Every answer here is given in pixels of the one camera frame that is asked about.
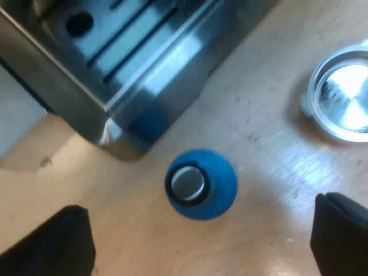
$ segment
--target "wooden countertop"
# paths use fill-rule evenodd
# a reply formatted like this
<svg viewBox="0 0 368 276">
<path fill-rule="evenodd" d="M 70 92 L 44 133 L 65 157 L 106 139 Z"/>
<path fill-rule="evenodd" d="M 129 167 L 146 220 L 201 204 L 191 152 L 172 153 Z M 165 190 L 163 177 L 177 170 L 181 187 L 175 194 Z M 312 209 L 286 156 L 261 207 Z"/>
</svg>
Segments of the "wooden countertop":
<svg viewBox="0 0 368 276">
<path fill-rule="evenodd" d="M 298 99 L 319 62 L 368 37 L 367 13 L 365 0 L 281 1 L 139 162 L 74 133 L 37 170 L 3 165 L 0 252 L 79 204 L 90 214 L 94 275 L 319 275 L 315 196 L 339 191 L 368 205 L 368 146 L 324 140 Z M 234 205 L 206 222 L 176 213 L 163 188 L 171 161 L 198 147 L 226 156 L 239 180 Z"/>
</svg>

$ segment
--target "metal filter basket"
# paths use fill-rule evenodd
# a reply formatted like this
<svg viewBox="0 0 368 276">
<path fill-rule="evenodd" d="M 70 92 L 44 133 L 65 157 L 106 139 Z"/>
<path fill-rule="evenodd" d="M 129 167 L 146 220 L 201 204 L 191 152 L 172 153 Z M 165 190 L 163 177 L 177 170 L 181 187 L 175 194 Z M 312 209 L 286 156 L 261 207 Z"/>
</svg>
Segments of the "metal filter basket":
<svg viewBox="0 0 368 276">
<path fill-rule="evenodd" d="M 343 48 L 322 62 L 301 107 L 333 137 L 368 142 L 368 43 Z"/>
</svg>

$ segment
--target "stainless steel machine base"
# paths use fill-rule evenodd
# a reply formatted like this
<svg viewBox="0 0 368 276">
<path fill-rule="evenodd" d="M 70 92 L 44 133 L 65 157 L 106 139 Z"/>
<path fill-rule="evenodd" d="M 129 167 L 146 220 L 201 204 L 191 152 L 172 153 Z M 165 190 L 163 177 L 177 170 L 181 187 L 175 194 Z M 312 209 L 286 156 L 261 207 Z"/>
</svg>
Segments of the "stainless steel machine base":
<svg viewBox="0 0 368 276">
<path fill-rule="evenodd" d="M 277 0 L 0 0 L 0 58 L 88 141 L 144 154 Z"/>
</svg>

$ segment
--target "blue tamper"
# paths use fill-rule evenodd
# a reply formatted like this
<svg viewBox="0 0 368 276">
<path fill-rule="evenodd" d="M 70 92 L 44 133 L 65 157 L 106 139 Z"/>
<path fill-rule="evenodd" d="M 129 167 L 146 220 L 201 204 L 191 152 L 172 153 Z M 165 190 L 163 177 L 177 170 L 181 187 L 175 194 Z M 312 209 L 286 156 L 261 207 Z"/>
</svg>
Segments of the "blue tamper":
<svg viewBox="0 0 368 276">
<path fill-rule="evenodd" d="M 177 157 L 168 169 L 165 189 L 172 206 L 195 220 L 220 216 L 237 193 L 234 169 L 216 152 L 198 149 Z"/>
</svg>

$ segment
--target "round hole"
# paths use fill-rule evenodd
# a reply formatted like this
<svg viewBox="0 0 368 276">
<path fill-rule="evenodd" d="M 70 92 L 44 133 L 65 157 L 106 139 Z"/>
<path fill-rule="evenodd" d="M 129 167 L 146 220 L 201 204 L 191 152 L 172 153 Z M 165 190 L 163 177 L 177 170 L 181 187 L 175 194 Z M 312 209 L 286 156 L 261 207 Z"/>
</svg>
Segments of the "round hole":
<svg viewBox="0 0 368 276">
<path fill-rule="evenodd" d="M 196 200 L 202 194 L 204 187 L 205 177 L 196 167 L 182 167 L 172 176 L 172 192 L 181 201 Z"/>
<path fill-rule="evenodd" d="M 82 37 L 93 27 L 93 17 L 85 11 L 80 12 L 66 23 L 66 29 L 71 37 Z"/>
</svg>

